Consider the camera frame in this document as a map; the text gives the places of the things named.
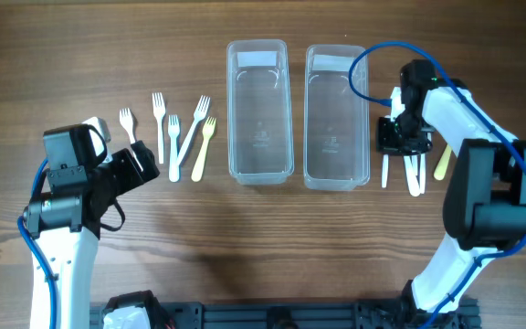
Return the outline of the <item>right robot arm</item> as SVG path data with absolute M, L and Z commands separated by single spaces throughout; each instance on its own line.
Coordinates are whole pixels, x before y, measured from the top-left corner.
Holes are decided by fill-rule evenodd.
M 439 132 L 458 158 L 443 204 L 446 234 L 404 289 L 407 316 L 454 312 L 479 273 L 526 238 L 526 141 L 501 129 L 460 80 L 442 80 L 426 59 L 401 68 L 391 107 L 376 128 L 380 153 L 408 161 L 428 153 L 428 134 Z

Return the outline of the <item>yellow spoon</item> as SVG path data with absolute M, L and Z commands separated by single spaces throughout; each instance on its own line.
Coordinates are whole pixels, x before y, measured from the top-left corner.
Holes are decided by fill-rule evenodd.
M 437 180 L 437 181 L 441 181 L 445 178 L 446 176 L 446 173 L 447 173 L 447 168 L 448 168 L 448 164 L 449 164 L 449 160 L 451 158 L 451 155 L 452 155 L 453 151 L 452 151 L 452 148 L 449 144 L 446 145 L 445 149 L 444 149 L 444 152 L 442 153 L 442 155 L 440 156 L 438 162 L 437 162 L 437 166 L 434 170 L 434 173 L 433 173 L 433 177 Z

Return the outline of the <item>white spoon thick handle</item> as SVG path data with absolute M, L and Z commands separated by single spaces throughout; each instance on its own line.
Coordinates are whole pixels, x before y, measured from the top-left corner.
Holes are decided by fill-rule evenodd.
M 407 182 L 408 191 L 411 196 L 420 196 L 420 187 L 417 180 L 416 172 L 413 167 L 413 162 L 410 156 L 404 157 L 405 165 L 405 177 Z

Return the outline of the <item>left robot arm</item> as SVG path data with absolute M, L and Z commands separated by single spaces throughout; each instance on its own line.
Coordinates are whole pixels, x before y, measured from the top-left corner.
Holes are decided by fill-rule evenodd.
M 117 198 L 156 178 L 154 155 L 143 142 L 111 154 L 96 146 L 99 130 L 86 123 L 43 135 L 47 157 L 17 220 L 33 255 L 32 328 L 89 326 L 90 284 L 101 219 Z

